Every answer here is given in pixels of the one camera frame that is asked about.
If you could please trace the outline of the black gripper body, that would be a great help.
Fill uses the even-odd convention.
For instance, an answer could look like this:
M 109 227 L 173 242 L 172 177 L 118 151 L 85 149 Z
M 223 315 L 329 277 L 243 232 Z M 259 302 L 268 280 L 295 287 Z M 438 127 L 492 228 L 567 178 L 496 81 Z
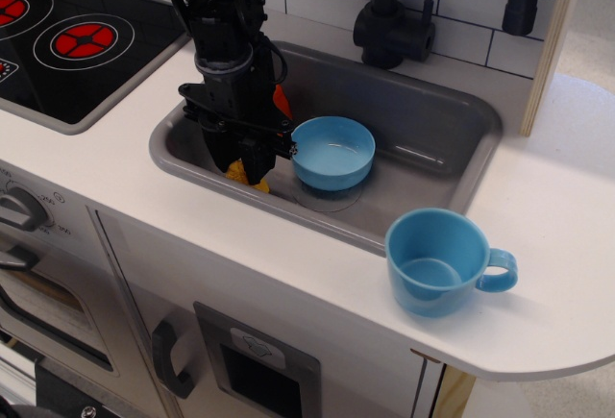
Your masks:
M 238 148 L 241 140 L 251 138 L 269 146 L 276 156 L 289 159 L 294 155 L 294 125 L 272 99 L 275 85 L 284 81 L 288 71 L 277 46 L 254 47 L 244 61 L 227 63 L 224 68 L 195 63 L 203 81 L 179 87 L 188 118 L 201 129 L 211 126 L 231 132 Z

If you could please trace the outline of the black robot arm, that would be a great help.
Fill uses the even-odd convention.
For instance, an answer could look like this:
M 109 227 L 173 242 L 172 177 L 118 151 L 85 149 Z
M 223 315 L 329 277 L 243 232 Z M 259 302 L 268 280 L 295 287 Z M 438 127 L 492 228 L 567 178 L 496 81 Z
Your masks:
M 216 167 L 239 162 L 257 185 L 296 145 L 288 109 L 279 106 L 287 63 L 263 33 L 264 0 L 170 0 L 195 47 L 200 84 L 185 84 L 184 115 L 199 123 Z

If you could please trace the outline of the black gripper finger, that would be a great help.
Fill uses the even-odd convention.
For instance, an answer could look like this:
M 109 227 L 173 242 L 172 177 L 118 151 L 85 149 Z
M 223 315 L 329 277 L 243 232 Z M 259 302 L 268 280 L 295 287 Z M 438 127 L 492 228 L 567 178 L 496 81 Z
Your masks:
M 239 152 L 249 184 L 259 184 L 275 167 L 276 154 L 261 141 L 244 138 L 239 143 Z
M 203 126 L 202 133 L 215 166 L 226 173 L 232 163 L 240 159 L 234 135 L 217 127 Z

